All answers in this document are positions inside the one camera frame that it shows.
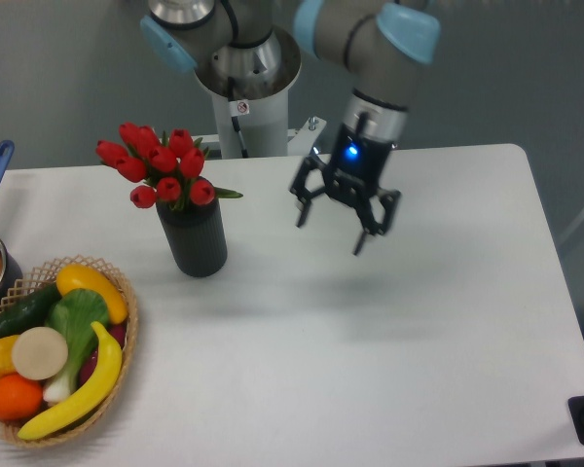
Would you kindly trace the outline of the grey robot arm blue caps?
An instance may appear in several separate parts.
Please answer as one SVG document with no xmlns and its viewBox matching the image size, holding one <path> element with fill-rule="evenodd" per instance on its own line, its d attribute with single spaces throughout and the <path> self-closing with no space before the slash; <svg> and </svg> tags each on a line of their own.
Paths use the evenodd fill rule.
<svg viewBox="0 0 584 467">
<path fill-rule="evenodd" d="M 355 77 L 328 161 L 309 150 L 291 183 L 300 210 L 327 196 L 352 208 L 363 236 L 386 234 L 400 194 L 380 178 L 406 124 L 439 21 L 422 1 L 296 1 L 290 29 L 270 1 L 152 1 L 140 30 L 171 69 L 192 73 L 212 98 L 227 158 L 282 155 L 288 92 L 302 54 Z"/>
</svg>

